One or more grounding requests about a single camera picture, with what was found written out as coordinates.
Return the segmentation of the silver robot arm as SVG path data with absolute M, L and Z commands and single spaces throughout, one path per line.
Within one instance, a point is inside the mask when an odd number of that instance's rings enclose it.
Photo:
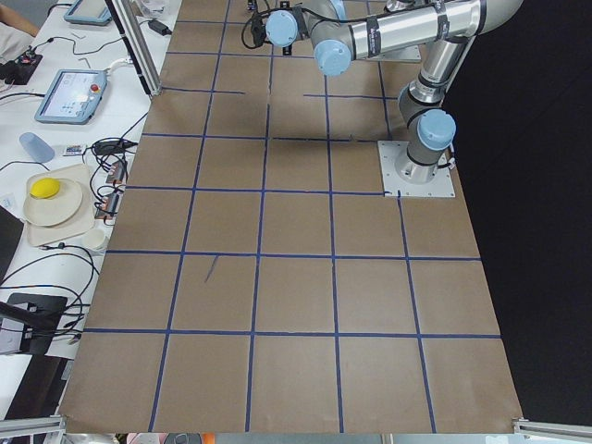
M 287 47 L 310 40 L 320 71 L 344 73 L 354 60 L 427 44 L 428 54 L 415 80 L 399 96 L 401 116 L 410 131 L 405 151 L 394 166 L 406 182 L 424 185 L 439 168 L 456 132 L 453 117 L 441 108 L 451 79 L 474 37 L 511 19 L 519 1 L 389 1 L 383 13 L 347 18 L 340 1 L 305 1 L 268 13 L 263 35 Z

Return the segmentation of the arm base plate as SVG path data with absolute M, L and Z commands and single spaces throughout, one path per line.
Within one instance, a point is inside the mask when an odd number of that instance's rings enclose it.
M 454 198 L 446 155 L 442 154 L 432 166 L 420 166 L 408 157 L 408 144 L 405 141 L 377 143 L 383 194 L 402 198 Z

